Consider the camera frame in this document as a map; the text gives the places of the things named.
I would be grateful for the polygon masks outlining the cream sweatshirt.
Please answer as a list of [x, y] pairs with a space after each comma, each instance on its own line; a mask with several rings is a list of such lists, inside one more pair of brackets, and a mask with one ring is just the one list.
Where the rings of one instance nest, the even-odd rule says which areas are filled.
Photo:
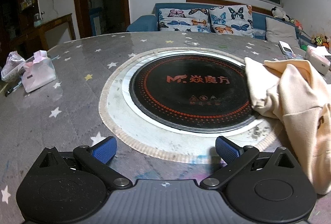
[[307, 60], [244, 61], [252, 108], [283, 123], [315, 191], [328, 194], [330, 85]]

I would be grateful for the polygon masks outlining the black induction cooktop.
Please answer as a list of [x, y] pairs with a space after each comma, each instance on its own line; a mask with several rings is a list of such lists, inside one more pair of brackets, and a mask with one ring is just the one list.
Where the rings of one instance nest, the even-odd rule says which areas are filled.
[[163, 56], [130, 79], [131, 100], [148, 118], [195, 133], [227, 132], [257, 119], [244, 66], [197, 53]]

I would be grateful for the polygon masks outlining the pink gift bag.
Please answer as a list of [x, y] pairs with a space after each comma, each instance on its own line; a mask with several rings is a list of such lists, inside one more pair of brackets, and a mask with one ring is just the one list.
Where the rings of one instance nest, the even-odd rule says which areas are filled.
[[39, 50], [34, 53], [33, 60], [23, 65], [22, 84], [27, 93], [39, 89], [54, 81], [57, 76], [47, 51]]

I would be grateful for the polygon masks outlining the white crumpled plastic bag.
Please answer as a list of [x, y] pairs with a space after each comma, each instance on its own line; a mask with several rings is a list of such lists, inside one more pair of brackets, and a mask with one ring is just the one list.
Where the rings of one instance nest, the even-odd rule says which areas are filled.
[[25, 62], [26, 60], [17, 51], [10, 52], [5, 66], [1, 70], [2, 81], [15, 81], [22, 74]]

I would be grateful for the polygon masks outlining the white tissue box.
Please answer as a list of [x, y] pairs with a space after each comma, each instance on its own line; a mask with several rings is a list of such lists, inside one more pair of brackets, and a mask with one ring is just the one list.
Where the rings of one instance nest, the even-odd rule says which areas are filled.
[[322, 75], [326, 75], [330, 68], [330, 53], [324, 46], [307, 46], [305, 59]]

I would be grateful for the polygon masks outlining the grey cushion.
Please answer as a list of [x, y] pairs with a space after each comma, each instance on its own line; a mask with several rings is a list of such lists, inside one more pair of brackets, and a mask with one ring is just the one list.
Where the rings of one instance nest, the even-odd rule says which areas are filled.
[[265, 18], [266, 39], [273, 43], [285, 42], [290, 46], [299, 47], [296, 31], [293, 26], [272, 18]]

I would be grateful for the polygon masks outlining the right butterfly pillow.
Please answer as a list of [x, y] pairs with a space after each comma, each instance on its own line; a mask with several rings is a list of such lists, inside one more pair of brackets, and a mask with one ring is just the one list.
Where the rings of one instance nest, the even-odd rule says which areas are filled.
[[212, 7], [209, 15], [211, 27], [217, 34], [254, 37], [251, 5]]

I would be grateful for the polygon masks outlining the butterfly pillow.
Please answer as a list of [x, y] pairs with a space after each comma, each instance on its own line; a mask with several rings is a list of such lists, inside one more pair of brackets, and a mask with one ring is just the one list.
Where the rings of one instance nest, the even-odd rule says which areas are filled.
[[211, 27], [217, 34], [254, 37], [251, 5], [212, 7], [209, 15]]
[[209, 10], [206, 8], [160, 8], [158, 11], [160, 31], [210, 33]]

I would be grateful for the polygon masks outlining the wooden side table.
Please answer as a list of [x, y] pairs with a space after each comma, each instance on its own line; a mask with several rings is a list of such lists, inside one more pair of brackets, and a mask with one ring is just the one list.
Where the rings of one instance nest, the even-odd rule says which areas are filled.
[[33, 29], [28, 29], [27, 31], [24, 31], [20, 36], [14, 38], [9, 42], [7, 45], [8, 48], [14, 48], [17, 47], [19, 44], [22, 44], [23, 42], [28, 42], [30, 40], [33, 40], [35, 38], [39, 38], [42, 49], [43, 50], [49, 50], [49, 45], [46, 40], [46, 32], [67, 23], [69, 34], [71, 37], [71, 40], [76, 39], [74, 27], [73, 27], [73, 21], [72, 21], [72, 13], [63, 15], [59, 18], [47, 21], [45, 23], [42, 23], [42, 25], [34, 27]]

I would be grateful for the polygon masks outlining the yellow orange toy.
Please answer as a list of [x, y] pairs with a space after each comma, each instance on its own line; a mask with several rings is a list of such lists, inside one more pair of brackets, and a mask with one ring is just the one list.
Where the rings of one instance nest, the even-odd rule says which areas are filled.
[[330, 38], [327, 36], [321, 37], [314, 37], [311, 42], [315, 45], [315, 46], [324, 46], [327, 49], [330, 48]]

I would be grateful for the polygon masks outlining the black white plush toy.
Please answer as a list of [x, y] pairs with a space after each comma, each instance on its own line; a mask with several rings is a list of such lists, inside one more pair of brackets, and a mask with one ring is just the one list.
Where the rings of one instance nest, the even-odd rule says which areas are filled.
[[281, 19], [282, 21], [291, 21], [291, 18], [285, 13], [284, 10], [275, 6], [271, 9], [274, 18]]

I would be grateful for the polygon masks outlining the left butterfly pillow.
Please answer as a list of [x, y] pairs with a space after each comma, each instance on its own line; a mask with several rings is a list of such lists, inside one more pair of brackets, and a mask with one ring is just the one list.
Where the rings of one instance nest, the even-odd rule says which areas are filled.
[[209, 10], [206, 8], [160, 8], [158, 11], [160, 31], [210, 33]]

